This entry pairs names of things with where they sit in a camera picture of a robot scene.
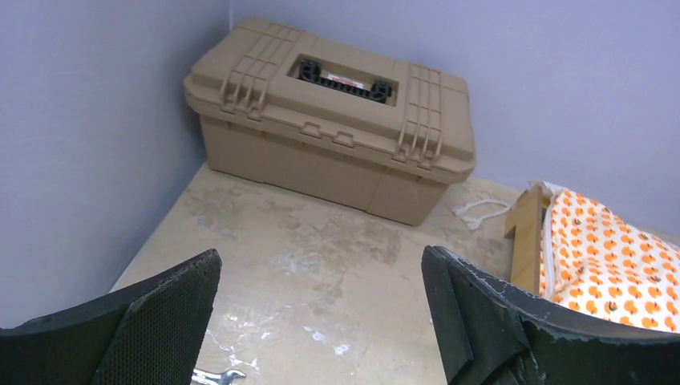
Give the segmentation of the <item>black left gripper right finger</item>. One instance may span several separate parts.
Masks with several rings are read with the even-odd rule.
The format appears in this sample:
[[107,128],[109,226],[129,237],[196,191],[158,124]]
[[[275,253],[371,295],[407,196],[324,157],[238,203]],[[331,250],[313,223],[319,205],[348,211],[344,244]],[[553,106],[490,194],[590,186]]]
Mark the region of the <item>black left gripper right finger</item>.
[[421,270],[450,384],[676,384],[679,337],[558,306],[441,246]]

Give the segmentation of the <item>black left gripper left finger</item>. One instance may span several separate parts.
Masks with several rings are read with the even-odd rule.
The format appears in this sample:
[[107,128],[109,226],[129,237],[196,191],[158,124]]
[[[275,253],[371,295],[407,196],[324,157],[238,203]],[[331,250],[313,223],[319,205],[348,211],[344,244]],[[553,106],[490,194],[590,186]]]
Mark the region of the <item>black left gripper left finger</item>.
[[189,384],[221,277],[208,249],[141,282],[1,331],[3,384]]

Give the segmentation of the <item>wooden pet bed frame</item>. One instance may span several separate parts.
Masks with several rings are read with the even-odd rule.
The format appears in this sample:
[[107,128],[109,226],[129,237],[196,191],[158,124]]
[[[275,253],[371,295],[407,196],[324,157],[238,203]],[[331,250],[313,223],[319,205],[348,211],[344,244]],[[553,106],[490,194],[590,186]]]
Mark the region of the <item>wooden pet bed frame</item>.
[[525,190],[509,210],[504,236],[513,241],[510,282],[539,294],[541,232],[548,198],[540,185]]

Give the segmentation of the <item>orange patterned white blanket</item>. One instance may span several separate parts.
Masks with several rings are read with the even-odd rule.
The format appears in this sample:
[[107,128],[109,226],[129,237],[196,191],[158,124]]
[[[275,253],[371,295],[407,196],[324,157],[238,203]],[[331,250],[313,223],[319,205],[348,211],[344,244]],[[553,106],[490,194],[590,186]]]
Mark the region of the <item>orange patterned white blanket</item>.
[[[607,206],[545,181],[540,288],[564,308],[643,329],[679,331],[679,248],[621,219]],[[515,204],[498,205],[506,219]]]

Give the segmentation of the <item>tan plastic tool case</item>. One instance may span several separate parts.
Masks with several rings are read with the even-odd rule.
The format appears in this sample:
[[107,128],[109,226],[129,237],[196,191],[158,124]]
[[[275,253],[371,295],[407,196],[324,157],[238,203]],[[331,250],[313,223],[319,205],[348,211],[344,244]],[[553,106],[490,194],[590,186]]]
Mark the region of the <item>tan plastic tool case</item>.
[[460,77],[248,17],[184,79],[208,166],[417,226],[476,166]]

